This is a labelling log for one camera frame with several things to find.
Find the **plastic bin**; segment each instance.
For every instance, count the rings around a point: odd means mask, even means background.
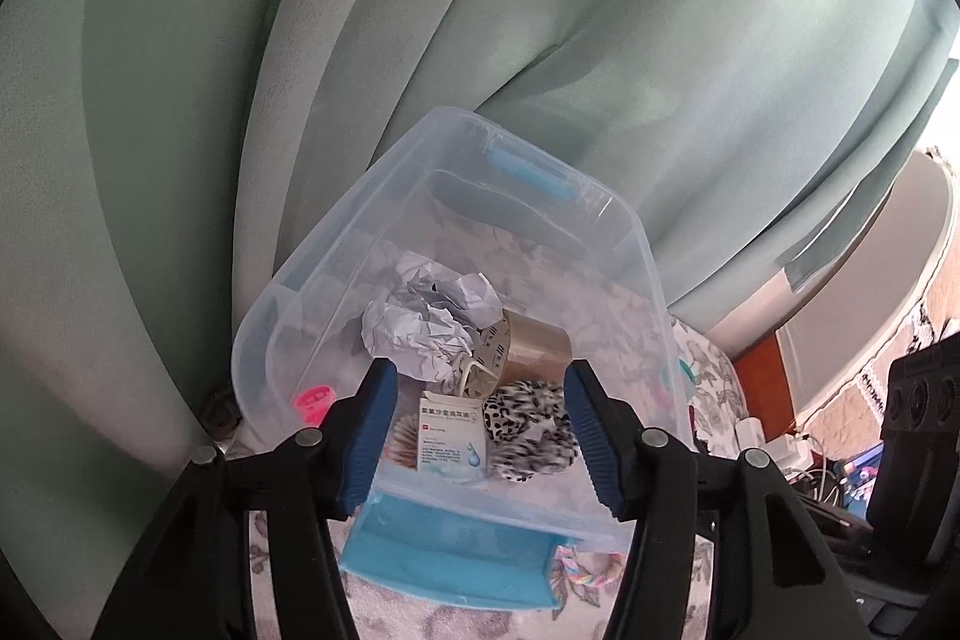
[[[414,251],[483,272],[507,308],[563,327],[574,357],[647,426],[691,442],[683,381],[659,278],[635,212],[595,180],[486,119],[438,108],[320,220],[237,333],[232,376],[253,432],[272,448],[304,427],[293,402],[317,386],[353,394],[370,365],[368,302],[395,287]],[[424,384],[401,378],[395,420]],[[583,459],[528,482],[454,485],[381,461],[373,488],[485,523],[626,550],[630,528],[599,503]]]

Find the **black and white fabric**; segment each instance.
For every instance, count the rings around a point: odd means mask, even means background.
[[[521,380],[503,386],[484,403],[484,424],[493,439],[491,471],[505,480],[563,472],[579,455],[558,384]]]

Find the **silver bolt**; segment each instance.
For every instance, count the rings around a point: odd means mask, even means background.
[[[670,441],[663,429],[644,429],[640,439],[651,448],[662,448]]]
[[[761,451],[760,448],[750,448],[743,458],[747,459],[750,466],[757,467],[757,469],[763,469],[770,463],[769,453]]]
[[[200,467],[212,464],[217,461],[217,449],[212,445],[200,445],[200,447],[194,449],[190,461]]]
[[[304,448],[312,448],[314,445],[318,445],[323,439],[323,432],[320,432],[316,427],[310,427],[309,429],[301,429],[296,433],[296,444]]]

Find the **pink object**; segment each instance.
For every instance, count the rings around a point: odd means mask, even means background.
[[[315,386],[294,400],[294,409],[307,426],[320,426],[330,405],[337,401],[337,393],[330,386]]]

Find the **floral tablecloth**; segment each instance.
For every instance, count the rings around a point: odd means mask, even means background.
[[[736,372],[728,358],[707,338],[674,320],[673,333],[680,358],[694,375],[691,400],[696,434],[716,456],[736,458],[734,424],[746,417],[746,404]],[[248,429],[241,427],[230,456],[258,450]],[[330,534],[339,555],[352,521],[330,523]],[[551,585],[560,606],[554,610],[517,612],[466,610],[436,605],[342,574],[350,609],[362,640],[600,640],[620,586],[621,558],[606,552],[575,552],[578,576],[570,576],[558,559]],[[280,640],[272,600],[267,519],[261,511],[251,515],[250,544],[253,606],[259,640]],[[683,640],[699,640],[707,633],[712,543],[697,538],[690,597]],[[593,579],[583,576],[594,575]],[[601,585],[584,585],[583,581]]]

